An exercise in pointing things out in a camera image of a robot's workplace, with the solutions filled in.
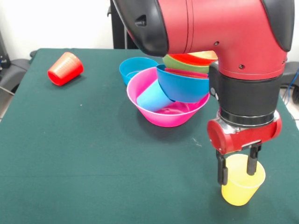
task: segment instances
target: table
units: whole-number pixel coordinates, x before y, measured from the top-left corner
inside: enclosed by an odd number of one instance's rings
[[[46,71],[66,50],[85,72],[57,87]],[[150,124],[118,71],[123,60],[143,55],[37,52],[0,123],[1,223],[298,223],[298,130],[282,101],[282,133],[259,154],[266,181],[249,204],[234,207],[222,199],[206,133],[217,101],[180,127]]]

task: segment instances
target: white wall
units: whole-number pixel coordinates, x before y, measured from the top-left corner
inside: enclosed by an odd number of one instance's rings
[[[113,48],[109,5],[109,0],[0,0],[0,30],[12,59],[29,58],[39,48]],[[299,0],[296,12],[289,61],[299,61]]]

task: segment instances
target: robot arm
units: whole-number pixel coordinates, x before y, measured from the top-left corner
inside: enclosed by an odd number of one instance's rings
[[[164,56],[214,50],[210,92],[219,101],[208,134],[217,150],[220,184],[227,182],[223,155],[250,148],[248,174],[261,144],[278,136],[276,106],[291,49],[294,0],[114,0],[137,46]]]

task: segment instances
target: red cup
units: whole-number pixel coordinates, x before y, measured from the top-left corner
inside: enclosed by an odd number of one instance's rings
[[[71,52],[65,52],[48,70],[48,76],[52,83],[62,86],[83,71],[84,67],[80,59]]]

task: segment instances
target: green bowl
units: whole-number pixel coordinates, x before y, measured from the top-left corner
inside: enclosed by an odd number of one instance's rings
[[[169,55],[166,55],[163,58],[163,61],[167,68],[181,69],[186,71],[195,71],[195,72],[201,72],[206,74],[209,73],[209,66],[196,66],[196,65],[186,64],[174,59]]]

